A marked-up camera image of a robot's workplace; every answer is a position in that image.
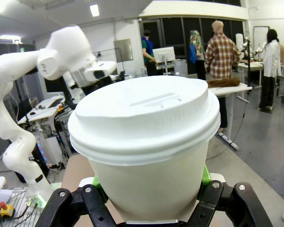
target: plaid shirt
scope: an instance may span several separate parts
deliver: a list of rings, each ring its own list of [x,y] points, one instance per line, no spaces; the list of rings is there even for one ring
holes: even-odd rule
[[[205,53],[205,69],[213,79],[231,77],[231,67],[238,65],[241,52],[224,33],[215,34],[208,43]]]

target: cable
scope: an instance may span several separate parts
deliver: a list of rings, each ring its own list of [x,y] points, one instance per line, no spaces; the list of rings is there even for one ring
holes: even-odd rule
[[[14,198],[18,197],[19,195],[22,195],[23,193],[25,193],[25,192],[20,192],[17,195],[15,195],[14,197],[11,197],[6,203],[11,202]]]
[[[65,115],[67,115],[67,114],[68,114],[69,112],[71,112],[71,111],[73,111],[73,110],[71,109],[71,110],[69,110],[68,112],[66,112],[66,113],[64,113],[64,114],[62,114],[62,115],[60,115],[60,116],[57,116],[57,117],[55,118],[55,121],[56,121],[57,119],[59,119],[59,118],[65,116]]]
[[[17,226],[21,225],[23,222],[25,222],[27,219],[29,219],[30,216],[33,215],[33,212],[36,210],[37,206],[38,206],[38,203],[35,204],[33,211],[27,216],[27,218],[22,220],[21,222],[17,223],[14,227],[17,227]]]
[[[56,181],[56,175],[55,175],[55,171],[53,169],[51,169],[51,173],[49,173],[48,175],[53,175],[53,182],[50,182],[50,183],[55,183]]]
[[[13,171],[12,170],[0,171],[0,173],[9,173],[9,172],[13,172]]]
[[[19,104],[17,102],[17,100],[15,99],[15,97],[12,95],[12,93],[9,93],[10,96],[12,97],[12,99],[15,101],[15,103],[17,104],[17,116],[16,116],[16,122],[18,122],[18,115],[19,115]]]
[[[0,222],[2,222],[2,221],[5,220],[5,219],[8,219],[8,220],[16,220],[16,219],[22,218],[22,217],[25,215],[25,213],[26,213],[26,211],[27,211],[28,208],[29,208],[29,206],[25,207],[25,210],[22,212],[22,214],[21,214],[19,217],[16,217],[16,218],[0,217]]]
[[[243,122],[244,122],[244,118],[245,118],[245,111],[246,111],[246,106],[247,106],[247,104],[248,104],[248,102],[246,102],[245,103],[245,106],[244,106],[244,112],[243,112],[243,117],[242,117],[242,121],[241,121],[241,124],[240,124],[240,126],[239,126],[239,128],[238,128],[238,131],[237,131],[237,133],[236,133],[236,135],[235,135],[235,137],[233,138],[233,141],[232,141],[232,143],[234,143],[235,142],[235,140],[236,140],[236,138],[237,138],[237,136],[238,136],[238,134],[239,134],[239,132],[240,132],[240,130],[241,130],[241,127],[242,127],[242,125],[243,125]],[[209,159],[207,159],[207,161],[208,160],[210,160],[210,159],[213,159],[214,157],[217,157],[217,156],[219,156],[219,155],[221,155],[222,153],[224,153],[230,146],[231,146],[231,144],[232,143],[230,143],[228,146],[227,146],[227,148],[225,149],[225,150],[223,150],[221,153],[219,153],[219,154],[217,154],[216,156],[213,156],[213,157],[211,157],[211,158],[209,158]]]

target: headscarf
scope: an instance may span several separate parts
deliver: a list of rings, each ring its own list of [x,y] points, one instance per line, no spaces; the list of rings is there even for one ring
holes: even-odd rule
[[[190,31],[190,43],[195,45],[197,52],[204,53],[204,47],[202,45],[201,36],[198,31]]]

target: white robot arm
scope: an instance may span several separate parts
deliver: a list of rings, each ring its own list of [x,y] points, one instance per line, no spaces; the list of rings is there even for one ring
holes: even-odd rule
[[[13,87],[13,81],[36,66],[46,79],[55,80],[70,72],[72,78],[68,78],[68,83],[86,87],[109,76],[116,69],[116,63],[98,62],[78,26],[53,32],[46,48],[39,51],[0,56],[0,137],[12,142],[4,152],[3,161],[7,168],[25,178],[28,183],[27,198],[37,196],[47,201],[53,192],[50,184],[39,165],[28,159],[36,146],[36,139],[13,121],[3,103],[4,96]]]

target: white wall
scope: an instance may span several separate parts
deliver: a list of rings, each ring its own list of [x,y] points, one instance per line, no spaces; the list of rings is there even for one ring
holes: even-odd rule
[[[83,27],[82,30],[89,40],[93,52],[114,48],[115,39],[131,39],[133,61],[124,62],[124,68],[125,71],[135,71],[137,76],[141,75],[141,67],[144,65],[144,61],[142,55],[139,22],[137,19],[101,23]],[[39,50],[46,47],[48,40],[49,36],[35,40],[36,48]],[[104,52],[101,60],[115,61],[115,52]],[[117,68],[118,72],[123,70],[122,64],[118,63]]]
[[[178,1],[161,0],[153,1],[140,14],[140,17],[164,16],[164,15],[187,15],[187,16],[210,16],[222,18],[234,18],[248,20],[248,10],[244,7],[227,4],[202,2],[202,1]]]
[[[249,31],[253,40],[254,26],[269,26],[278,33],[284,45],[284,0],[247,0],[249,7]]]

